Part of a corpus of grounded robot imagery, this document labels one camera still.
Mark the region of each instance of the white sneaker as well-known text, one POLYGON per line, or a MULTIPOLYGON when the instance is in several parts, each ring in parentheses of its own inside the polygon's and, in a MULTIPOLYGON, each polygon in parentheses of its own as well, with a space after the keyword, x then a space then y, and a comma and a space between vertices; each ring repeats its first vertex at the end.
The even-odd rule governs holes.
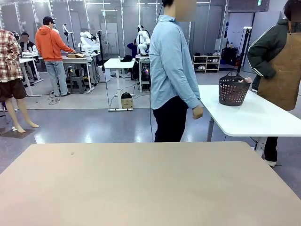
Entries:
POLYGON ((267 161, 267 160, 264 160, 270 167, 274 167, 276 166, 277 162, 276 161, 267 161))

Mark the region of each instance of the black cap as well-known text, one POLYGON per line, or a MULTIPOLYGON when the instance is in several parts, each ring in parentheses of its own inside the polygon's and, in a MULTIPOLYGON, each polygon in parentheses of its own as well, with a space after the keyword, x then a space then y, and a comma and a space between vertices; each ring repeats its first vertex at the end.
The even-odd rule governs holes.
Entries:
POLYGON ((51 18, 49 16, 44 17, 43 24, 44 25, 49 25, 49 22, 51 22, 52 24, 55 24, 55 22, 53 22, 53 18, 51 18))
POLYGON ((131 62, 133 57, 131 55, 126 55, 120 62, 131 62))

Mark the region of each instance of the shoe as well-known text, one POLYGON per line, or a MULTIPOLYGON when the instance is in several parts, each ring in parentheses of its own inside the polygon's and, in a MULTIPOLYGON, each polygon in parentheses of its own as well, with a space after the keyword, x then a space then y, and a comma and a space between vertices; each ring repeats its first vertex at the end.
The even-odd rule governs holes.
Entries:
POLYGON ((274 167, 276 166, 277 162, 276 161, 268 161, 268 160, 264 160, 270 167, 274 167))
POLYGON ((66 95, 61 95, 62 97, 66 97, 66 96, 69 96, 71 93, 67 93, 66 95))

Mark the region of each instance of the brown box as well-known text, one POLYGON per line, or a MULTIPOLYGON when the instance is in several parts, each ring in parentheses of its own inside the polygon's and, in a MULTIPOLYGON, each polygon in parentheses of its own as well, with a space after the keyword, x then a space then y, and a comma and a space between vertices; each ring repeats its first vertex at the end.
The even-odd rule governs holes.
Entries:
POLYGON ((133 99, 132 98, 121 99, 121 105, 122 108, 133 108, 134 107, 133 99))
POLYGON ((76 54, 68 54, 68 58, 70 59, 75 59, 75 58, 83 58, 85 57, 85 54, 80 54, 80 53, 76 53, 76 54))

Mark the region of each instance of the black basket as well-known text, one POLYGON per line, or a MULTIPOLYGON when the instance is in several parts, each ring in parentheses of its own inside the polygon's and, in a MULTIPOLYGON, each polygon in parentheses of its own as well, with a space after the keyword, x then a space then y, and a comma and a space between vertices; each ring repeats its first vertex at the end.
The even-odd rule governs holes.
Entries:
POLYGON ((226 76, 220 78, 219 101, 222 105, 241 106, 249 90, 250 83, 239 82, 245 80, 238 72, 229 72, 226 76))

